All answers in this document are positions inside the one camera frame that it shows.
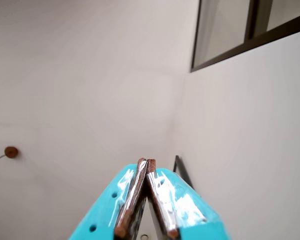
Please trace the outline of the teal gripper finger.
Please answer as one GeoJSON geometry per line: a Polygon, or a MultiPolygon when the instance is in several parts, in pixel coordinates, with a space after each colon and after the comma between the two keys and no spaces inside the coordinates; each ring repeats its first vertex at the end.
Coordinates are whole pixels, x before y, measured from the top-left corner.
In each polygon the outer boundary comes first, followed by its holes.
{"type": "Polygon", "coordinates": [[[228,240],[220,216],[177,173],[147,160],[146,190],[159,240],[228,240]]]}
{"type": "Polygon", "coordinates": [[[104,189],[69,237],[135,240],[146,203],[147,160],[125,166],[104,189]]]}

